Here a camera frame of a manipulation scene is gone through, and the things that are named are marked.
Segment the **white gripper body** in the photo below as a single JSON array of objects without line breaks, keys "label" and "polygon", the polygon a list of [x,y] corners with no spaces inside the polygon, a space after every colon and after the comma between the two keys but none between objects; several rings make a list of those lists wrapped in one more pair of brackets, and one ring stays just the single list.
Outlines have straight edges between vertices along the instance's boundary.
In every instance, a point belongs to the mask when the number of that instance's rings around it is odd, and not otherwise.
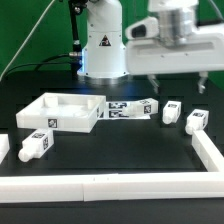
[{"label": "white gripper body", "polygon": [[132,75],[224,70],[224,25],[199,27],[185,44],[174,47],[155,39],[131,40],[126,45],[126,66]]}]

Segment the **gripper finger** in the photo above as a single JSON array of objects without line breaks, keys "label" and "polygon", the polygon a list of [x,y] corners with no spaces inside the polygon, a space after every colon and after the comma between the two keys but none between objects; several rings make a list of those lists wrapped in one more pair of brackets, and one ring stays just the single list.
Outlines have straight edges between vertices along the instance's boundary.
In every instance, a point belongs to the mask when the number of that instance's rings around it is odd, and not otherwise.
[{"label": "gripper finger", "polygon": [[151,85],[153,86],[154,92],[159,93],[159,82],[156,79],[156,76],[155,75],[149,75],[148,80],[151,83]]},{"label": "gripper finger", "polygon": [[203,72],[200,72],[199,73],[199,80],[198,80],[198,92],[200,94],[203,94],[206,87],[205,87],[205,84],[206,84],[206,81],[208,79],[208,72],[207,71],[203,71]]}]

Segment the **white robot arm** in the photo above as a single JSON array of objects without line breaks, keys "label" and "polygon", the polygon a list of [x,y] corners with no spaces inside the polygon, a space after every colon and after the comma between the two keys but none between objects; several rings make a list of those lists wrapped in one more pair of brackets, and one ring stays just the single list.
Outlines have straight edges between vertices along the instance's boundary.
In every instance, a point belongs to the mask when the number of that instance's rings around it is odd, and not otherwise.
[{"label": "white robot arm", "polygon": [[197,72],[198,90],[203,91],[208,73],[224,70],[224,22],[198,25],[198,4],[148,0],[149,15],[124,29],[119,0],[90,0],[78,75],[98,85],[146,75],[158,89],[160,74]]}]

